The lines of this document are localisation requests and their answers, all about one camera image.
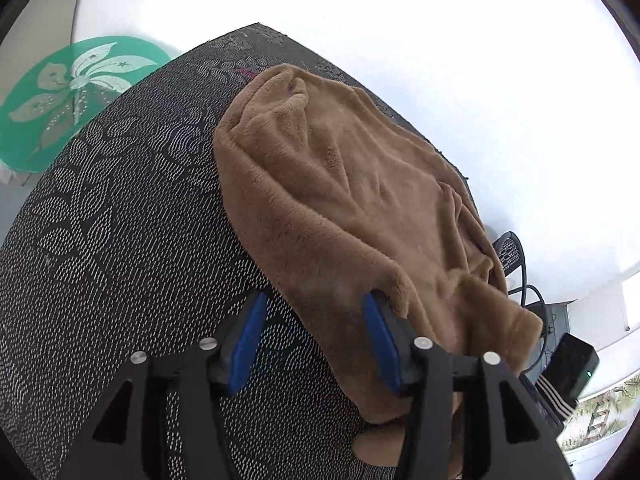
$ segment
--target floral pattern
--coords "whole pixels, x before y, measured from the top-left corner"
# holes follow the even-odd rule
[[[87,108],[89,93],[97,94],[102,104],[108,104],[131,88],[126,79],[113,74],[157,64],[142,56],[108,58],[115,44],[105,43],[87,50],[74,60],[69,70],[62,63],[48,63],[38,75],[38,88],[51,92],[38,94],[9,112],[9,117],[16,123],[33,121],[49,114],[35,151],[56,142],[80,122]]]

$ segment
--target black and white patterned fabric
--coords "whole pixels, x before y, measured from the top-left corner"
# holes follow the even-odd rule
[[[211,336],[249,288],[269,286],[225,217],[211,138],[235,95],[282,62],[361,86],[270,28],[236,30],[113,102],[22,208],[0,250],[0,428],[38,480],[56,477],[134,351],[181,351]],[[365,425],[275,291],[249,383],[223,412],[243,480],[393,476],[352,456]],[[168,417],[170,469],[182,480],[175,396]]]

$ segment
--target brown fleece garment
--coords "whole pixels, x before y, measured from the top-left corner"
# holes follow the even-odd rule
[[[491,350],[515,372],[524,367],[541,321],[508,299],[465,184],[363,90],[294,66],[265,70],[220,120],[214,154],[239,240],[366,421],[410,406],[383,384],[369,349],[361,300],[373,289],[445,350]],[[388,435],[401,445],[401,431]],[[354,443],[366,462],[370,437]]]

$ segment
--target screw head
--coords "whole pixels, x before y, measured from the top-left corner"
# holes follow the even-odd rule
[[[203,350],[213,350],[216,346],[218,346],[218,342],[212,337],[206,337],[200,340],[200,348]]]
[[[489,365],[495,366],[500,364],[500,356],[495,352],[485,352],[482,358],[484,359],[484,362]]]
[[[141,365],[143,362],[146,361],[146,353],[143,352],[142,350],[138,352],[133,352],[133,354],[131,354],[130,359],[133,364]]]
[[[433,347],[433,341],[428,337],[417,337],[414,339],[414,346],[420,350],[428,350]]]

